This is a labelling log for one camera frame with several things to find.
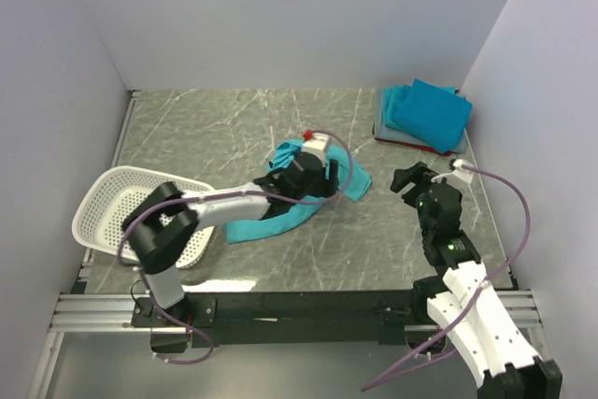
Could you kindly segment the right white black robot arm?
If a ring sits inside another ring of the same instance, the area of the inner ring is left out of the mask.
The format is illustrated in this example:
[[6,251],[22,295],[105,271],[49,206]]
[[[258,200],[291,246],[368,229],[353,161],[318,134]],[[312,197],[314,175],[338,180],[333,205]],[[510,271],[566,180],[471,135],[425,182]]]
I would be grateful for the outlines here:
[[463,195],[448,180],[471,183],[475,172],[457,159],[445,174],[424,163],[393,173],[391,190],[416,209],[424,255],[437,273],[414,283],[411,315],[438,325],[428,342],[445,337],[452,343],[475,380],[477,397],[557,398],[561,369],[523,336],[461,227]]

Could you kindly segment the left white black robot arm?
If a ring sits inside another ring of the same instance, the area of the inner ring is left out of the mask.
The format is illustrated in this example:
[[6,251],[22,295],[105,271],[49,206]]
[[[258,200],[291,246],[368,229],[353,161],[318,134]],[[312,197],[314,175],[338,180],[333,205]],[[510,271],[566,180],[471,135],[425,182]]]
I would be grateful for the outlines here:
[[167,326],[189,325],[194,319],[176,262],[195,232],[233,221],[273,219],[295,205],[327,202],[338,190],[338,161],[305,151],[296,153],[288,166],[235,188],[193,196],[171,181],[159,185],[121,226],[155,317]]

